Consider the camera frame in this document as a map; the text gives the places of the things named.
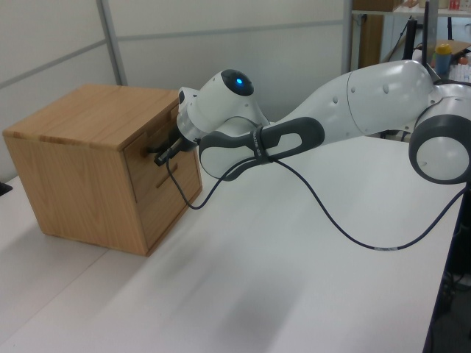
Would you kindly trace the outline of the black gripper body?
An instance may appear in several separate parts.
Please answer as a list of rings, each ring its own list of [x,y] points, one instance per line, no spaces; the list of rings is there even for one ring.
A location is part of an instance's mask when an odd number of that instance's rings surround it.
[[[193,141],[188,140],[183,136],[177,125],[174,125],[169,130],[169,148],[172,154],[179,152],[189,152],[196,148],[196,144]]]

